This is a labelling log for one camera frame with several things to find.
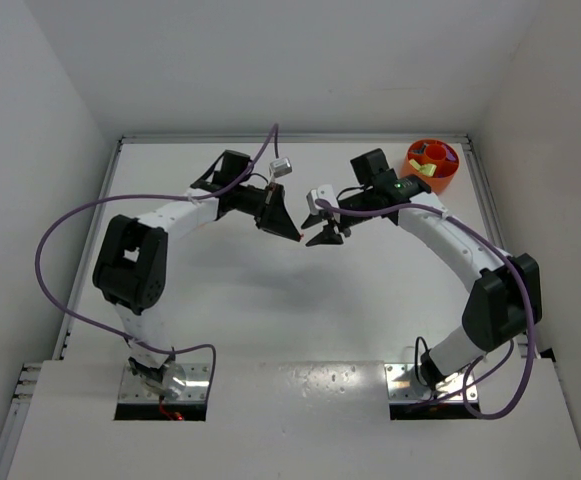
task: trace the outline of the white table surface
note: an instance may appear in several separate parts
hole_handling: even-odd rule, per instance
[[[380,147],[398,167],[407,146],[282,144],[294,166],[282,180],[295,223],[308,213],[310,188],[355,184],[351,158]],[[224,149],[254,154],[258,145],[124,145],[109,194],[183,193]],[[267,173],[270,159],[258,170]],[[442,199],[484,232],[465,165]],[[109,204],[95,251],[112,216],[159,204]],[[219,351],[207,422],[112,421],[126,347],[77,322],[65,360],[43,367],[9,478],[55,470],[65,479],[581,478],[581,453],[547,361],[537,362],[526,397],[504,420],[389,420],[382,362],[411,361],[417,335],[431,345],[444,338],[459,324],[468,294],[432,252],[388,220],[354,227],[344,246],[306,248],[232,212],[169,255],[159,308],[171,319],[174,345],[211,342]],[[93,264],[77,309],[120,327],[91,284]],[[340,363],[321,363],[330,361]],[[484,410],[510,397],[521,368],[514,355],[484,384]],[[319,382],[332,372],[349,374],[344,391]]]

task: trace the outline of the white panel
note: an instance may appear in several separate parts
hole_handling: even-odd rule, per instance
[[[282,144],[294,166],[282,179],[290,215],[305,218],[311,188],[353,185],[349,159],[377,147],[398,167],[408,144]],[[125,145],[110,193],[185,191],[225,148],[252,153],[258,145]],[[265,171],[270,158],[268,152],[257,169]],[[483,231],[465,167],[442,200]],[[95,243],[111,216],[158,204],[108,204]],[[459,324],[467,299],[451,270],[390,221],[353,227],[343,246],[306,248],[231,212],[186,236],[169,257],[159,307],[174,345],[217,345],[208,421],[112,421],[128,349],[76,323],[66,359],[44,366],[11,479],[43,471],[60,471],[66,480],[155,472],[199,480],[581,478],[581,454],[550,362],[539,362],[519,409],[504,420],[390,422],[380,360],[411,360],[418,334],[436,344]],[[114,309],[92,287],[93,258],[76,308],[118,327]],[[506,348],[489,355],[488,365]],[[323,360],[339,363],[310,363]],[[296,361],[308,363],[287,363]],[[521,367],[514,355],[484,385],[485,411],[509,399]]]
[[[477,125],[537,0],[27,0],[106,131]]]
[[[510,394],[515,360],[484,408]],[[391,422],[382,367],[223,361],[206,422],[115,422],[119,366],[46,362],[8,478],[581,480],[549,360],[496,422]]]
[[[506,237],[542,273],[542,340],[581,441],[581,2],[544,2],[480,141]]]
[[[96,197],[109,154],[21,0],[0,0],[0,430],[24,361],[50,357],[61,315],[42,298],[33,257],[43,230]],[[89,216],[48,245],[44,267],[67,300]]]
[[[282,143],[281,154],[294,167],[281,180],[295,224],[309,213],[306,194],[312,188],[328,182],[338,192],[355,185],[349,160],[377,147],[398,169],[408,143]],[[257,144],[124,145],[109,193],[185,192],[224,149],[254,154],[258,148]],[[461,146],[454,148],[463,162]],[[257,170],[265,172],[272,158],[270,150]],[[257,178],[252,183],[263,185]],[[483,232],[465,166],[441,200]],[[76,305],[81,313],[120,327],[118,315],[91,282],[98,245],[114,215],[134,216],[159,205],[151,200],[106,205],[96,253]],[[434,345],[459,325],[468,293],[417,238],[378,219],[353,227],[343,246],[305,247],[318,232],[317,227],[306,230],[299,244],[261,232],[252,217],[231,212],[173,246],[159,303],[173,345],[212,342],[222,357],[259,361],[402,361],[412,358],[408,347],[417,335]],[[114,355],[121,363],[127,354],[122,341],[77,322],[66,358]],[[205,353],[198,355],[207,358]]]

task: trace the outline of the metal base plate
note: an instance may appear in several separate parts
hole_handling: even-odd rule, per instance
[[[385,371],[390,416],[393,420],[474,418],[463,406],[462,393],[434,402],[437,397],[461,391],[464,377],[462,373],[450,375],[433,392],[416,379],[412,363],[386,363]],[[468,383],[473,380],[470,375]],[[479,409],[477,387],[469,387],[467,393],[470,404]]]
[[[185,420],[204,421],[210,364],[179,364],[185,373],[185,388],[175,399],[168,399],[162,408],[180,413]],[[159,396],[146,388],[141,377],[133,375],[129,366],[123,370],[115,420],[171,420],[160,410]]]

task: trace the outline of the yellow object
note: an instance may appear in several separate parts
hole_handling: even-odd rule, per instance
[[[415,170],[421,171],[421,165],[419,165],[419,162],[417,162],[414,158],[411,158],[408,160],[408,162],[414,167]]]
[[[432,177],[434,172],[437,170],[437,166],[434,163],[426,163],[425,165],[419,164],[414,158],[408,160],[408,163],[412,165],[412,168],[420,172],[426,177]]]
[[[437,170],[437,166],[434,163],[426,163],[422,165],[419,171],[426,177],[432,177],[434,172]]]

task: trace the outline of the red object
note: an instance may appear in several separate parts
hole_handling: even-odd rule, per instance
[[[183,420],[183,415],[181,415],[179,412],[170,413],[164,408],[163,398],[159,399],[159,412],[168,417],[170,420]]]
[[[428,177],[410,165],[409,160],[415,159],[419,165],[432,163],[437,166],[433,177]],[[410,145],[401,167],[401,177],[416,175],[423,179],[434,193],[443,192],[454,174],[459,170],[459,155],[447,143],[433,138],[424,138]]]

